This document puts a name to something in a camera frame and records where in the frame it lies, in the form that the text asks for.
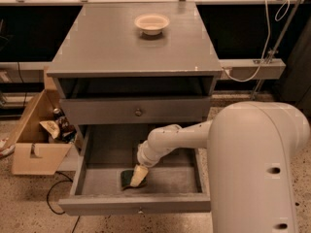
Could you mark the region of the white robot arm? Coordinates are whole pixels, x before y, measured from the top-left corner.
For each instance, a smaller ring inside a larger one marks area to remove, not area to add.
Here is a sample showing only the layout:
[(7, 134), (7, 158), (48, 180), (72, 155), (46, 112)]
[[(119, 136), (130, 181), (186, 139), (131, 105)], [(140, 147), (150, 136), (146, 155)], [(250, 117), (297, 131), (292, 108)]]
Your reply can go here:
[(290, 104), (231, 104), (212, 120), (151, 131), (130, 185), (175, 149), (206, 149), (214, 233), (298, 233), (291, 158), (309, 136), (307, 118)]

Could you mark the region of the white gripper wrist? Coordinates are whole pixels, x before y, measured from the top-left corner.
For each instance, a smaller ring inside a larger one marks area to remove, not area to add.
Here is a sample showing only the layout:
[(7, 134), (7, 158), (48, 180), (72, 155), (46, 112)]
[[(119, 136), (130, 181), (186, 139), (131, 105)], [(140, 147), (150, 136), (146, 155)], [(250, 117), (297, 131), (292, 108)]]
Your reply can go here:
[(138, 187), (140, 183), (147, 177), (149, 169), (152, 168), (160, 161), (161, 156), (152, 149), (148, 142), (138, 146), (137, 160), (140, 165), (136, 165), (130, 181), (132, 187)]

